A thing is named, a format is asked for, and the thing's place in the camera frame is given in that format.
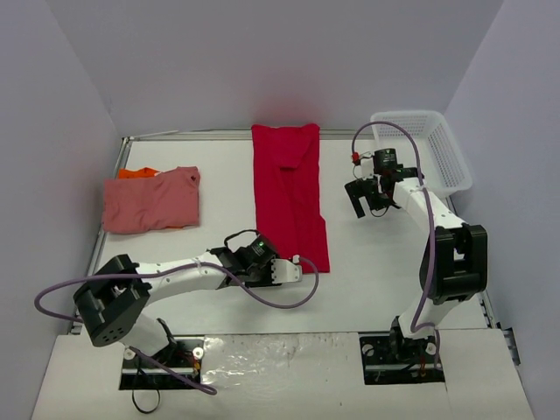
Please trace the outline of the red t-shirt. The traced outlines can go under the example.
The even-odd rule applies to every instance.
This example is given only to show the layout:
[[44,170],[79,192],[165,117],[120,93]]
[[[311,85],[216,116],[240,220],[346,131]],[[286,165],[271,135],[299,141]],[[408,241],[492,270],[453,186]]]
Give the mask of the red t-shirt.
[[320,211],[319,126],[251,127],[255,222],[282,258],[310,260],[331,270]]

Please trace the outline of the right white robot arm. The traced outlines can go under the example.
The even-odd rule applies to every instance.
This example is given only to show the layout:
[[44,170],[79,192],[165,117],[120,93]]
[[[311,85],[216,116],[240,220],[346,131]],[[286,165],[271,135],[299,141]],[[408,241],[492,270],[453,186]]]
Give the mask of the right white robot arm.
[[354,152],[352,161],[360,175],[345,190],[356,215],[402,209],[427,236],[419,269],[421,291],[393,320],[389,353],[400,362],[421,354],[437,358],[443,319],[487,287],[487,231],[449,210],[417,167],[398,163],[396,150]]

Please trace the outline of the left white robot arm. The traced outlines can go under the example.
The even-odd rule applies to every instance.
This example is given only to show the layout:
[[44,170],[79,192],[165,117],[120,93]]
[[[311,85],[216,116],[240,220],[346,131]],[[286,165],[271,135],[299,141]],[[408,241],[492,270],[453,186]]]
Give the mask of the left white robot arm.
[[232,250],[224,245],[194,258],[163,263],[132,262],[118,255],[73,295],[78,313],[94,347],[120,342],[134,347],[157,366],[176,355],[177,341],[162,318],[144,308],[165,298],[193,291],[215,291],[235,283],[267,287],[301,279],[301,270],[280,257],[258,235],[248,246]]

